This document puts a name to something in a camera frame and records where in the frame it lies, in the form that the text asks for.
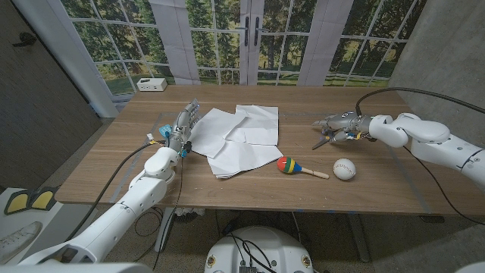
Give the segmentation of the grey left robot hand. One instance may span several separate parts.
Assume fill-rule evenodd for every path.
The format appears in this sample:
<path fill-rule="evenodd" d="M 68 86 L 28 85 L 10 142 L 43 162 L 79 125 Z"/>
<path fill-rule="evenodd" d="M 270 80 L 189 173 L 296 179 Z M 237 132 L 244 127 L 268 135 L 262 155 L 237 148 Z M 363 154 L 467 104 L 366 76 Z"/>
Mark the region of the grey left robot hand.
<path fill-rule="evenodd" d="M 192 100 L 175 119 L 169 138 L 168 147 L 180 152 L 191 136 L 191 131 L 199 120 L 199 102 Z"/>

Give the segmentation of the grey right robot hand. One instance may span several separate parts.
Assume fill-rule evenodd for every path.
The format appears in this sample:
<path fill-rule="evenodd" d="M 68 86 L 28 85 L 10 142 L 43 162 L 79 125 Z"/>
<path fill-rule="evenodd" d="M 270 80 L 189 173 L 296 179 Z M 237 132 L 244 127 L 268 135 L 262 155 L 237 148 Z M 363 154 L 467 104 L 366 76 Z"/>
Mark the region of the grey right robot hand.
<path fill-rule="evenodd" d="M 334 143 L 345 140 L 371 139 L 369 133 L 371 120 L 371 117 L 347 111 L 315 121 L 312 126 L 321 127 L 324 143 Z"/>

